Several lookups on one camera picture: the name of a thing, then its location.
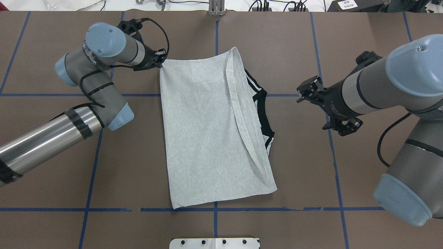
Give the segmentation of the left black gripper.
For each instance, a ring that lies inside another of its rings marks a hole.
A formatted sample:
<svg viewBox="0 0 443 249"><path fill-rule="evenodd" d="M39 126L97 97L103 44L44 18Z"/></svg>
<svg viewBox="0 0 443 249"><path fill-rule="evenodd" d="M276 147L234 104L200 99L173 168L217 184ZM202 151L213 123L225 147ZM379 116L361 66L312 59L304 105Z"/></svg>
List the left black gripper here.
<svg viewBox="0 0 443 249"><path fill-rule="evenodd" d="M133 60L134 71L161 68L167 58L167 49L153 50L144 44L137 44L137 55Z"/></svg>

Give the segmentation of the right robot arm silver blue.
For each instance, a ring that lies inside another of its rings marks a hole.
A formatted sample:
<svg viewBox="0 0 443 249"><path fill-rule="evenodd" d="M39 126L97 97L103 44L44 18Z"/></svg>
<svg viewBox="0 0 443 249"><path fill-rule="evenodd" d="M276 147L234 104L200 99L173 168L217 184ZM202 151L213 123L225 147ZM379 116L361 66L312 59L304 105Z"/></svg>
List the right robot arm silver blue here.
<svg viewBox="0 0 443 249"><path fill-rule="evenodd" d="M387 128L414 115L419 118L372 194L375 202L392 215L421 227L430 219L442 219L442 34L426 35L394 49L387 57L363 52L356 67L340 82L325 87L319 76L297 87L297 102L320 107L329 121L323 130L342 137L362 125L360 116L396 106L407 114Z"/></svg>

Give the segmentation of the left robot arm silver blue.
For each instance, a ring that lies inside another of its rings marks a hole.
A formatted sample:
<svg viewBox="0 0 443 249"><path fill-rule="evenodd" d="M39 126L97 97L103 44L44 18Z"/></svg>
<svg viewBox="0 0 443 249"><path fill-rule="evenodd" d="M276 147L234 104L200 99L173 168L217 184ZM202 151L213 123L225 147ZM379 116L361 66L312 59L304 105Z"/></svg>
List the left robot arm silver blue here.
<svg viewBox="0 0 443 249"><path fill-rule="evenodd" d="M169 39L150 18L92 24L82 44L67 52L54 69L65 84L81 91L84 101L66 106L46 123L1 146L1 186L103 129L117 130L135 117L110 72L160 68L168 56Z"/></svg>

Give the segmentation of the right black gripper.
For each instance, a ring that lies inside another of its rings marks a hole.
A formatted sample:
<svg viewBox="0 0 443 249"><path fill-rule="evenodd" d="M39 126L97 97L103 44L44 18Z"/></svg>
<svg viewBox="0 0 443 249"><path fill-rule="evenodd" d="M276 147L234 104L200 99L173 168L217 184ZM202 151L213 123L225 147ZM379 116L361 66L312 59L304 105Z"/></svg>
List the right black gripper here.
<svg viewBox="0 0 443 249"><path fill-rule="evenodd" d="M322 129L332 129L342 137L357 132L363 125L359 118L350 118L350 108L345 103L342 93L343 85L344 82L340 81L330 87L324 87L321 77L314 76L297 87L300 96L297 103L307 100L318 105L329 116L329 121Z"/></svg>

